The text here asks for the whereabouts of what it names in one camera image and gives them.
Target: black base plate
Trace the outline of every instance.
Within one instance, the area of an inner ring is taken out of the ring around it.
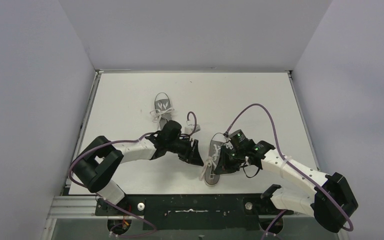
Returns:
[[[252,203],[252,210],[245,203]],[[145,209],[139,211],[139,203]],[[174,195],[129,195],[118,206],[129,209],[136,215],[153,223],[159,230],[219,230],[243,228],[247,231],[260,229],[258,215],[277,215],[271,202],[261,199],[261,194],[174,194]],[[98,200],[96,216],[121,216],[122,212]],[[143,230],[151,230],[147,224]]]

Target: white table surface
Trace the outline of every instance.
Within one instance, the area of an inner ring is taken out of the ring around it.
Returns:
[[[165,92],[175,112],[173,120],[186,125],[186,114],[194,111],[201,131],[199,152],[206,159],[214,133],[224,133],[246,106],[260,103],[273,116],[284,154],[315,168],[298,105],[287,73],[103,73],[84,134],[83,150],[100,135],[109,140],[134,140],[157,130],[150,111],[156,94]],[[275,144],[270,120],[253,106],[236,122],[230,132],[242,129],[255,142]],[[201,167],[189,165],[176,154],[167,153],[155,160],[122,163],[113,180],[127,194],[244,194],[262,193],[272,184],[286,188],[294,185],[267,171],[248,179],[242,171],[222,175],[216,186],[207,186],[198,177]],[[256,167],[247,167],[253,175]],[[90,194],[72,184],[69,194]]]

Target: shoe logo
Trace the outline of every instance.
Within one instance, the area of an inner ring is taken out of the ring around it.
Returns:
[[[169,106],[169,102],[167,101],[165,104],[159,102],[157,105],[158,105],[159,109],[163,110],[163,108],[164,108],[164,110],[167,110],[167,107]]]

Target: shoe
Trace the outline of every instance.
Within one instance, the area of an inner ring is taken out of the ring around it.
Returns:
[[[214,170],[219,163],[222,145],[226,142],[227,140],[223,134],[216,133],[209,143],[208,158],[204,162],[204,167],[202,168],[201,175],[199,176],[199,180],[202,181],[202,179],[204,179],[207,186],[215,186],[220,180],[220,175],[214,174]]]
[[[164,125],[172,119],[172,112],[175,110],[172,107],[169,96],[160,92],[156,95],[154,101],[155,110],[150,114],[153,116],[153,122],[159,124],[159,129],[163,129]]]

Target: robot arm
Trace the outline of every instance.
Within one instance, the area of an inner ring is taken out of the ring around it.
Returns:
[[[119,203],[125,193],[111,178],[121,163],[135,160],[154,160],[166,152],[178,155],[179,159],[192,165],[203,166],[198,152],[198,140],[181,135],[182,126],[176,121],[168,121],[161,131],[152,133],[134,143],[123,143],[116,149],[112,145],[101,147],[83,157],[73,167],[73,172],[91,193],[97,193],[113,204]],[[110,141],[98,136],[82,152],[102,146]]]
[[[286,156],[283,160],[272,144],[266,141],[259,141],[256,144],[241,130],[227,137],[233,148],[229,149],[226,146],[221,148],[220,160],[214,171],[216,174],[232,173],[238,171],[240,167],[255,165],[281,176],[306,193],[272,185],[263,193],[262,198],[269,200],[277,209],[287,209],[312,216],[325,229],[334,233],[337,233],[346,222],[344,216],[321,190],[292,168],[291,164],[326,190],[348,216],[358,208],[356,198],[347,180],[341,174],[336,172],[330,176]]]

